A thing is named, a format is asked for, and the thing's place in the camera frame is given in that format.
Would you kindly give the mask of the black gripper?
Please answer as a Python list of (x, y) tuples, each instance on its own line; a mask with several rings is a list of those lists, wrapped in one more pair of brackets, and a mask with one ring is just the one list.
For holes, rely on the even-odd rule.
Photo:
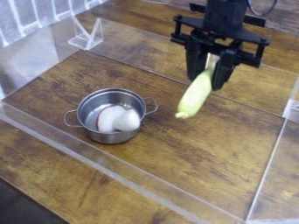
[(191, 81), (205, 69), (208, 54), (219, 56), (211, 82), (213, 91), (221, 89), (236, 65), (259, 67), (269, 45), (268, 38), (243, 26), (247, 9), (251, 9), (248, 0), (208, 0), (204, 17), (172, 17), (171, 41), (184, 46)]

